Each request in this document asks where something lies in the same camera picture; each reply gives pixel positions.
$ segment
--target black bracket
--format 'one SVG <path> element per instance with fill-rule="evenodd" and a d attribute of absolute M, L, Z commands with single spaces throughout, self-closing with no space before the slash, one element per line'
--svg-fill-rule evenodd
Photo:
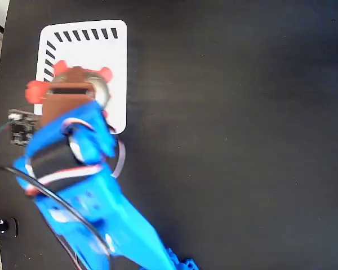
<path fill-rule="evenodd" d="M 16 220 L 13 218 L 0 219 L 0 235 L 15 238 L 17 236 Z"/>

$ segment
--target robotic arm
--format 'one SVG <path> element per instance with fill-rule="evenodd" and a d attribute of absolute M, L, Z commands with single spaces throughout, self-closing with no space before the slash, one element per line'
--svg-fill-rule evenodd
<path fill-rule="evenodd" d="M 106 162 L 115 156 L 117 144 L 103 111 L 110 99 L 110 69 L 70 69 L 60 61 L 54 73 L 51 83 L 28 84 L 26 99 L 43 103 L 43 115 L 14 165 L 70 204 L 106 246 L 62 205 L 17 177 L 49 226 L 87 269 L 109 269 L 109 256 L 125 256 L 141 269 L 199 270 L 193 260 L 180 263 L 165 249 L 155 229 L 121 193 L 117 174 Z"/>

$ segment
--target blue 3d-printed part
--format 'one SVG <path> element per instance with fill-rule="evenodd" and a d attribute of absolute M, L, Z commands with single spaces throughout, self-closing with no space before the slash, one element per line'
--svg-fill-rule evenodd
<path fill-rule="evenodd" d="M 102 116 L 101 107 L 92 101 L 58 117 L 37 131 L 15 167 L 28 174 L 25 162 L 37 151 L 63 140 L 63 122 L 67 118 L 81 119 L 93 130 L 76 125 L 73 134 L 87 164 L 100 162 L 102 170 L 85 180 L 57 192 L 75 207 L 106 239 L 112 256 L 125 256 L 147 270 L 198 270 L 192 260 L 180 263 L 176 255 L 166 250 L 155 229 L 123 196 L 111 176 L 112 171 L 101 154 L 114 156 L 115 139 Z M 28 183 L 17 178 L 26 190 Z M 51 228 L 63 236 L 87 269 L 109 269 L 107 255 L 97 239 L 53 199 L 37 195 L 34 202 Z"/>

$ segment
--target circuit board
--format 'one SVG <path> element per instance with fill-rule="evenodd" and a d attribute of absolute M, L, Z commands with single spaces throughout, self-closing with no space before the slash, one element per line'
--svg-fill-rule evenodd
<path fill-rule="evenodd" d="M 37 130 L 39 116 L 31 112 L 9 110 L 8 119 L 11 124 L 11 143 L 26 146 Z"/>

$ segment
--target black table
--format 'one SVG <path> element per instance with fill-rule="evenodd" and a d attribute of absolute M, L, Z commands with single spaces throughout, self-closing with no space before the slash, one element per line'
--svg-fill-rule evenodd
<path fill-rule="evenodd" d="M 128 26 L 119 182 L 166 246 L 204 270 L 338 269 L 338 1 L 11 0 L 0 125 L 33 110 L 42 28 L 104 19 Z M 22 152 L 2 139 L 0 164 Z M 73 269 L 5 173 L 0 217 L 4 270 Z"/>

